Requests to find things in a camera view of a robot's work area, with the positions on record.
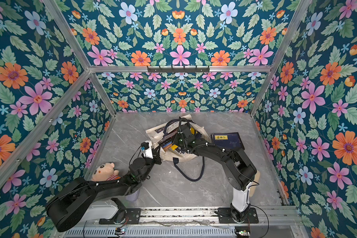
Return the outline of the cream canvas tote bag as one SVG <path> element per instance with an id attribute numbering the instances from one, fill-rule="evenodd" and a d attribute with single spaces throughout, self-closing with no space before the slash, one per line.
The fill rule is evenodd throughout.
<path id="1" fill-rule="evenodd" d="M 193 120 L 191 115 L 186 115 L 183 117 L 179 117 L 177 119 L 172 119 L 168 121 L 167 123 L 161 124 L 159 126 L 156 126 L 154 128 L 146 130 L 147 135 L 149 136 L 150 140 L 152 141 L 153 148 L 160 147 L 158 144 L 158 141 L 160 141 L 163 136 L 173 132 L 177 131 L 178 128 L 184 126 L 185 124 L 189 124 L 190 126 L 193 126 L 197 131 L 199 131 L 202 134 L 202 139 L 205 139 L 206 141 L 210 141 L 210 137 L 208 133 L 205 131 L 204 127 L 199 126 L 196 124 Z M 197 182 L 199 181 L 204 174 L 205 171 L 205 158 L 202 158 L 202 167 L 201 167 L 201 172 L 198 178 L 190 178 L 188 175 L 186 175 L 178 166 L 180 162 L 187 162 L 196 157 L 195 154 L 189 154 L 189 153 L 178 153 L 176 151 L 173 151 L 171 149 L 168 149 L 167 151 L 164 151 L 160 147 L 160 157 L 164 161 L 172 162 L 174 167 L 189 181 L 191 182 Z"/>

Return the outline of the navy book yellow label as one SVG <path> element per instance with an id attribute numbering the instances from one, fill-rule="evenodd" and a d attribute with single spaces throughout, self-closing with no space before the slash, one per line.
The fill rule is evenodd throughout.
<path id="1" fill-rule="evenodd" d="M 245 150 L 245 146 L 238 132 L 213 133 L 211 135 L 211 138 L 213 144 L 219 147 L 235 150 L 242 148 L 243 150 Z"/>

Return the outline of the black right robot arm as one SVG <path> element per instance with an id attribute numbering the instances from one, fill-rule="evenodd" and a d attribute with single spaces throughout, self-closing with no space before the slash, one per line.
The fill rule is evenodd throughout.
<path id="1" fill-rule="evenodd" d="M 258 185 L 254 181 L 257 169 L 244 149 L 227 149 L 210 143 L 189 124 L 178 126 L 173 145 L 187 154 L 209 158 L 222 166 L 233 187 L 230 217 L 237 223 L 243 222 L 250 209 L 250 189 L 253 185 Z"/>

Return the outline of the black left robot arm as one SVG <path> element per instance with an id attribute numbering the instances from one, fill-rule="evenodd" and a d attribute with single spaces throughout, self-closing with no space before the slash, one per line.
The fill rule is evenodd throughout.
<path id="1" fill-rule="evenodd" d="M 119 179 L 88 181 L 79 177 L 70 182 L 47 202 L 47 216 L 58 232 L 65 232 L 82 219 L 89 206 L 98 200 L 126 196 L 141 188 L 155 164 L 161 164 L 160 148 L 152 149 L 151 155 L 137 158 L 129 166 L 129 172 Z"/>

